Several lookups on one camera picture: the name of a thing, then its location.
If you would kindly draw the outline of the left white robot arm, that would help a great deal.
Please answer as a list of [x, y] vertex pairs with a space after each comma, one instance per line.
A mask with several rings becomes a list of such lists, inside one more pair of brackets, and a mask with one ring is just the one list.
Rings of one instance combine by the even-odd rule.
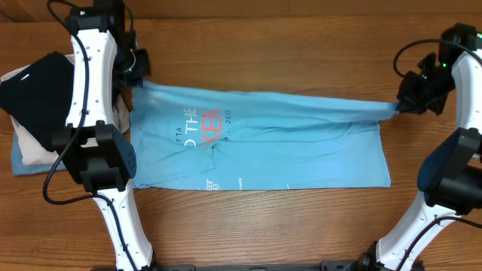
[[136, 43], [131, 10], [122, 1], [95, 1], [72, 6], [62, 25], [74, 49], [72, 102], [63, 130], [53, 146], [72, 179], [92, 199], [108, 229], [115, 270], [155, 270], [157, 263], [139, 218], [133, 194], [136, 153], [114, 123], [116, 87], [140, 84], [149, 75], [145, 50]]

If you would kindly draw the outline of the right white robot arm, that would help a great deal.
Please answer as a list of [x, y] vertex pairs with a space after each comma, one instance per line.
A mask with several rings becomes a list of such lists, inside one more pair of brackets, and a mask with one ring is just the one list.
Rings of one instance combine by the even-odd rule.
[[373, 243], [347, 270], [423, 270], [417, 258], [454, 221], [481, 208], [481, 170], [470, 166], [481, 157], [481, 33], [457, 23], [440, 38], [437, 53], [418, 63], [419, 73], [402, 76], [398, 111], [441, 114], [451, 91], [456, 91], [456, 128], [423, 161], [418, 192], [401, 220]]

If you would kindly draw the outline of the light blue printed t-shirt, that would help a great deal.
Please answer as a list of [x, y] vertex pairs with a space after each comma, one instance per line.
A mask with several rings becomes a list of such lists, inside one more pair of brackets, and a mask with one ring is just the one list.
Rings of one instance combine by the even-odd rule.
[[214, 91], [133, 89], [138, 188], [298, 190], [388, 187], [380, 122], [389, 102]]

